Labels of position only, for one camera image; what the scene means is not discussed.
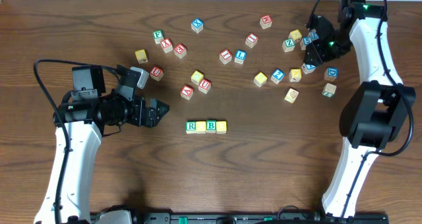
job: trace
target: alphabet block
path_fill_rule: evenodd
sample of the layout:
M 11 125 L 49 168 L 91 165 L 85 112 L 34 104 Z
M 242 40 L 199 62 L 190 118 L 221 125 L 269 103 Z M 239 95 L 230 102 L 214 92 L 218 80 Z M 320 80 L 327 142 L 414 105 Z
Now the alphabet block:
M 243 62 L 245 62 L 245 59 L 246 59 L 246 52 L 237 50 L 236 55 L 235 55 L 235 63 L 243 64 Z
M 259 24 L 261 25 L 262 29 L 267 29 L 267 28 L 271 27 L 271 24 L 272 24 L 271 16 L 266 15 L 266 16 L 261 17 Z
M 314 30 L 311 30 L 309 32 L 308 37 L 311 37 L 311 40 L 312 41 L 319 39 L 319 36 L 318 36 L 317 32 L 314 31 Z
M 312 43 L 312 40 L 310 37 L 303 37 L 301 40 L 301 49 L 306 50 L 306 46 Z
M 284 99 L 290 103 L 294 103 L 298 95 L 299 92 L 297 90 L 293 90 L 290 88 Z
M 231 61 L 231 53 L 228 49 L 225 49 L 220 53 L 220 60 L 223 64 L 227 64 Z
M 206 132 L 206 122 L 205 121 L 197 121 L 196 122 L 196 133 L 197 134 L 204 134 Z
M 163 75 L 164 75 L 163 70 L 157 66 L 154 66 L 150 71 L 151 78 L 158 82 L 161 80 Z
M 211 89 L 211 82 L 210 81 L 208 81 L 206 79 L 202 79 L 199 82 L 198 90 L 200 92 L 204 92 L 205 94 L 207 94 L 210 91 L 210 89 Z
M 174 54 L 178 56 L 178 58 L 183 58 L 187 54 L 186 47 L 183 44 L 178 44 L 176 48 L 174 48 Z
M 295 42 L 291 39 L 283 41 L 283 50 L 285 52 L 290 52 L 295 49 Z
M 258 36 L 254 35 L 253 33 L 250 33 L 248 37 L 246 37 L 245 44 L 253 48 L 256 45 L 256 43 L 258 43 Z
M 305 63 L 302 64 L 303 73 L 309 74 L 315 71 L 316 67 L 314 65 L 306 65 Z
M 198 71 L 195 71 L 191 76 L 191 81 L 195 83 L 195 85 L 199 85 L 199 82 L 204 78 L 204 75 Z
M 253 80 L 253 82 L 258 86 L 261 87 L 262 85 L 265 84 L 267 77 L 265 76 L 264 73 L 260 72 L 258 73 L 258 75 L 255 76 L 255 79 Z
M 206 121 L 206 133 L 217 132 L 217 121 Z
M 168 53 L 173 50 L 173 44 L 171 44 L 171 41 L 169 38 L 164 39 L 160 42 L 161 48 L 164 50 L 164 53 Z
M 302 72 L 300 69 L 291 69 L 289 73 L 290 82 L 298 82 L 302 79 Z
M 156 44 L 159 44 L 161 41 L 164 40 L 164 34 L 162 30 L 156 30 L 152 32 L 152 35 L 154 37 L 154 41 L 156 42 Z
M 322 91 L 322 95 L 331 98 L 336 93 L 336 88 L 337 86 L 327 83 Z
M 275 84 L 278 84 L 282 81 L 284 77 L 284 72 L 280 69 L 277 69 L 271 76 L 271 81 L 273 81 Z
M 227 132 L 227 122 L 217 121 L 217 134 L 225 134 Z
M 146 63 L 148 62 L 148 58 L 146 57 L 145 49 L 141 49 L 135 52 L 136 59 L 138 59 L 138 63 Z
M 187 134 L 196 133 L 196 122 L 194 121 L 186 122 L 186 133 Z
M 182 90 L 180 91 L 180 95 L 187 99 L 190 100 L 193 96 L 193 88 L 189 87 L 189 86 L 184 86 L 182 88 Z
M 302 39 L 302 34 L 299 30 L 290 32 L 289 39 L 292 39 L 295 43 L 299 43 Z
M 325 70 L 324 79 L 328 81 L 334 81 L 337 78 L 338 70 L 333 67 L 328 67 Z
M 199 18 L 196 18 L 192 21 L 191 28 L 194 32 L 199 33 L 204 28 L 204 23 Z

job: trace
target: cable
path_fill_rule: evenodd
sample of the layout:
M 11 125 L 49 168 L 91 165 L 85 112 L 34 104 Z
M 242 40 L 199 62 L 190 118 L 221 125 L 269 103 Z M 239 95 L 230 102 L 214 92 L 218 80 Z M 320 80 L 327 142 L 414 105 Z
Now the cable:
M 306 28 L 309 28 L 312 25 L 311 22 L 313 21 L 313 16 L 314 16 L 315 10 L 317 9 L 319 1 L 320 0 L 316 0 L 315 6 L 312 9 L 311 15 L 309 16 L 309 20 L 308 20 L 308 24 L 306 25 Z
M 57 120 L 60 123 L 61 128 L 63 129 L 63 134 L 65 136 L 65 141 L 66 141 L 66 145 L 64 148 L 64 152 L 65 154 L 63 155 L 63 162 L 61 164 L 61 168 L 60 168 L 60 174 L 59 174 L 59 178 L 57 181 L 57 188 L 55 191 L 55 200 L 54 200 L 54 220 L 56 224 L 60 224 L 60 194 L 61 194 L 61 189 L 63 186 L 63 179 L 65 176 L 65 171 L 66 171 L 66 165 L 67 165 L 67 160 L 69 158 L 69 152 L 71 151 L 71 147 L 70 147 L 70 142 L 69 142 L 69 135 L 67 133 L 65 124 L 63 122 L 63 120 L 61 119 L 61 117 L 59 116 L 59 110 L 56 106 L 56 104 L 54 103 L 53 98 L 51 97 L 50 93 L 48 92 L 47 88 L 44 86 L 44 84 L 42 83 L 42 80 L 40 78 L 40 75 L 38 74 L 38 65 L 40 63 L 65 63 L 65 64 L 70 64 L 70 65 L 80 65 L 80 66 L 84 66 L 84 65 L 90 65 L 88 63 L 78 63 L 78 62 L 73 62 L 73 61 L 64 61 L 64 60 L 57 60 L 57 59 L 39 59 L 37 61 L 35 61 L 34 63 L 34 75 L 35 78 L 38 82 L 38 84 L 41 87 L 41 90 L 44 92 L 46 98 L 48 99 L 48 102 L 50 102 L 54 113 L 57 115 Z M 111 67 L 107 67 L 107 66 L 101 66 L 101 65 L 93 65 L 93 66 L 100 66 L 101 68 L 109 71 L 111 74 L 113 74 L 114 76 L 116 76 L 116 78 L 118 79 L 119 83 L 120 83 L 120 79 L 117 75 L 117 71 Z
M 368 155 L 371 154 L 377 154 L 377 155 L 383 155 L 386 157 L 392 157 L 395 155 L 398 155 L 400 153 L 402 153 L 408 146 L 409 143 L 411 141 L 411 138 L 413 136 L 413 127 L 414 127 L 414 120 L 413 120 L 413 112 L 411 110 L 411 105 L 409 103 L 409 101 L 407 100 L 406 95 L 401 91 L 401 88 L 397 85 L 397 82 L 391 77 L 390 75 L 390 71 L 388 70 L 385 58 L 384 58 L 384 53 L 382 52 L 382 46 L 381 46 L 381 26 L 382 23 L 384 22 L 384 19 L 386 19 L 386 15 L 387 15 L 387 0 L 383 0 L 384 1 L 384 10 L 380 19 L 380 23 L 378 24 L 378 29 L 377 29 L 377 44 L 378 44 L 378 51 L 380 53 L 380 58 L 381 58 L 381 62 L 382 62 L 382 67 L 384 68 L 384 72 L 385 75 L 387 76 L 387 78 L 391 81 L 391 83 L 393 84 L 393 87 L 395 87 L 395 89 L 397 89 L 398 95 L 403 98 L 404 101 L 404 105 L 406 107 L 407 110 L 407 114 L 409 115 L 409 132 L 407 134 L 407 138 L 406 141 L 404 142 L 403 146 L 401 148 L 399 148 L 397 151 L 395 152 L 391 152 L 391 153 L 385 153 L 385 152 L 379 152 L 379 151 L 375 151 L 375 152 L 367 152 L 363 157 L 362 157 L 362 161 L 361 164 L 356 172 L 356 176 L 351 184 L 350 187 L 350 191 L 347 194 L 347 198 L 346 198 L 346 202 L 344 204 L 344 208 L 343 208 L 343 212 L 342 215 L 340 216 L 341 218 L 345 218 L 344 215 L 346 214 L 346 210 L 347 210 L 347 206 L 349 204 L 349 200 L 351 198 L 351 194 L 353 193 L 353 189 L 355 188 L 356 182 L 359 178 L 359 175 L 361 174 L 363 165 L 365 164 Z
M 303 218 L 307 219 L 307 218 L 305 217 L 305 215 L 303 215 L 302 211 L 301 211 L 298 207 L 296 207 L 296 206 L 294 206 L 294 205 L 287 205 L 286 207 L 282 208 L 282 209 L 281 209 L 281 210 L 277 213 L 277 219 L 280 219 L 280 216 L 281 216 L 281 214 L 283 213 L 283 211 L 284 211 L 285 209 L 288 209 L 288 208 L 295 208 L 295 209 L 297 209 L 297 211 L 299 211 L 299 213 L 303 216 Z

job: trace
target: black bracket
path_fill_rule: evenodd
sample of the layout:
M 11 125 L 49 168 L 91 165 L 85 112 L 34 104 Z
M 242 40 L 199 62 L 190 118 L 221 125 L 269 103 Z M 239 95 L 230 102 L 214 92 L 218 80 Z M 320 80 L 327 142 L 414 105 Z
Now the black bracket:
M 340 133 L 353 148 L 362 145 L 384 149 L 387 142 L 397 137 L 407 117 L 404 99 L 397 90 L 412 106 L 416 99 L 414 88 L 384 86 L 377 81 L 362 82 L 340 116 Z M 377 109 L 379 99 L 383 100 L 385 110 Z

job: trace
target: wooden table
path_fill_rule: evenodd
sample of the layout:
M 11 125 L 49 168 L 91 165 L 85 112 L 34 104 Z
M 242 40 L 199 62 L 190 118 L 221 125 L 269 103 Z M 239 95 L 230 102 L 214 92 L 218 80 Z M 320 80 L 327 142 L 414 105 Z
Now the wooden table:
M 44 198 L 55 153 L 53 110 L 32 71 L 40 58 L 100 65 L 164 69 L 160 82 L 149 79 L 139 94 L 171 106 L 154 129 L 125 125 L 104 138 L 96 156 L 91 211 L 114 204 L 142 210 L 278 211 L 286 205 L 315 209 L 328 188 L 342 148 L 340 112 L 359 86 L 354 49 L 299 83 L 288 78 L 261 88 L 253 83 L 280 68 L 299 68 L 304 51 L 282 51 L 282 40 L 306 23 L 314 1 L 193 0 L 4 0 L 0 5 L 0 216 L 2 223 L 31 223 Z M 357 203 L 358 211 L 385 211 L 391 223 L 420 223 L 422 211 L 422 3 L 389 4 L 390 48 L 395 66 L 419 100 L 413 106 L 415 136 L 398 157 L 380 157 L 371 168 Z M 318 14 L 336 22 L 337 1 L 323 1 Z M 259 18 L 270 14 L 272 27 Z M 204 30 L 190 23 L 199 17 Z M 183 43 L 180 60 L 154 43 L 162 29 L 173 43 Z M 250 49 L 245 37 L 254 32 Z M 242 67 L 223 65 L 218 53 L 247 52 Z M 139 65 L 135 51 L 146 49 Z M 326 66 L 338 67 L 333 98 L 321 96 Z M 212 81 L 208 94 L 180 96 L 190 76 L 201 70 Z M 42 65 L 41 77 L 59 103 L 73 87 L 71 66 Z M 106 75 L 107 88 L 115 79 Z M 288 88 L 300 92 L 292 105 Z M 225 135 L 185 134 L 188 120 L 225 119 Z M 401 146 L 407 121 L 386 151 Z

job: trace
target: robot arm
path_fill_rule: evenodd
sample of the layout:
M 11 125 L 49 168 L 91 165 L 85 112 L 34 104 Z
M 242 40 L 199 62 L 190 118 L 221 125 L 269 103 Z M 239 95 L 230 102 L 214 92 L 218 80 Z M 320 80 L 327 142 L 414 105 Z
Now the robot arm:
M 50 182 L 44 202 L 35 217 L 35 224 L 55 223 L 55 195 L 61 166 L 63 163 L 66 140 L 57 117 L 65 122 L 69 135 L 70 152 L 63 177 L 60 195 L 59 219 L 61 223 L 90 223 L 89 198 L 92 182 L 92 171 L 95 156 L 104 136 L 105 125 L 121 125 L 129 123 L 135 126 L 156 126 L 169 111 L 169 106 L 151 99 L 150 107 L 145 105 L 145 99 L 135 95 L 135 89 L 143 88 L 148 73 L 142 69 L 126 69 L 117 66 L 119 85 L 110 95 L 101 96 L 106 92 L 102 67 L 86 65 L 73 68 L 74 90 L 71 93 L 72 103 L 63 98 L 58 107 L 59 114 L 54 114 L 57 138 L 57 148 L 51 172 Z M 128 211 L 117 211 L 108 214 L 110 218 L 129 217 L 127 223 L 132 223 Z
M 323 62 L 340 58 L 353 44 L 361 83 L 340 117 L 342 154 L 331 185 L 322 197 L 322 206 L 327 216 L 355 215 L 357 197 L 378 155 L 371 154 L 366 160 L 363 157 L 367 152 L 381 151 L 387 142 L 393 141 L 407 117 L 403 98 L 398 96 L 397 88 L 392 86 L 385 75 L 378 51 L 377 28 L 382 11 L 382 6 L 368 5 L 365 0 L 340 0 L 339 30 L 334 30 L 323 16 L 314 16 L 308 24 L 319 34 L 319 40 L 307 46 L 304 62 L 319 66 Z M 412 105 L 415 91 L 402 86 L 402 79 L 394 68 L 386 31 L 387 22 L 384 21 L 380 40 L 387 69 Z M 378 103 L 383 103 L 388 109 L 376 110 Z M 355 181 L 361 164 L 360 174 Z

